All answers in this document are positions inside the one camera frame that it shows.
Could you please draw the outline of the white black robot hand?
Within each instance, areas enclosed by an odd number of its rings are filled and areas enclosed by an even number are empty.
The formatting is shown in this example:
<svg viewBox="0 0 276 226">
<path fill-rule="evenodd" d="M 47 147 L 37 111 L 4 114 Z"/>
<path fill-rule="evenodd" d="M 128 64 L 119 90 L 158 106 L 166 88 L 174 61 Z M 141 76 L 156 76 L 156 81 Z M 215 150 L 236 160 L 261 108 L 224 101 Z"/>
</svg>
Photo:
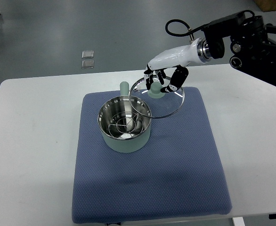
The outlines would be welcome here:
<svg viewBox="0 0 276 226">
<path fill-rule="evenodd" d="M 167 68 L 175 68 L 167 86 L 162 87 L 160 92 L 169 93 L 179 90 L 188 77 L 187 66 L 193 62 L 198 64 L 206 63 L 210 60 L 210 53 L 206 47 L 205 38 L 198 38 L 190 45 L 180 46 L 165 50 L 150 60 L 144 71 L 144 81 L 149 90 L 154 82 L 153 76 L 156 75 L 159 82 L 163 85 Z"/>
</svg>

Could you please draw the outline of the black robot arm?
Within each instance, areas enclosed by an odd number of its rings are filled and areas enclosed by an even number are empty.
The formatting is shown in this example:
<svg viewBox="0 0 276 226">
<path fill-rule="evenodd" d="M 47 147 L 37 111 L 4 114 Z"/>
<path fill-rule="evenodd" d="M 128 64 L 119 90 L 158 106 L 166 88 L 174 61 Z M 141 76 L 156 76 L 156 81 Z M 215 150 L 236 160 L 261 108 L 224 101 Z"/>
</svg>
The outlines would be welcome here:
<svg viewBox="0 0 276 226">
<path fill-rule="evenodd" d="M 276 26 L 264 24 L 262 16 L 247 18 L 241 11 L 199 27 L 208 44 L 212 58 L 224 56 L 223 38 L 231 40 L 233 56 L 230 65 L 245 74 L 276 87 L 276 41 L 268 34 L 276 34 Z"/>
</svg>

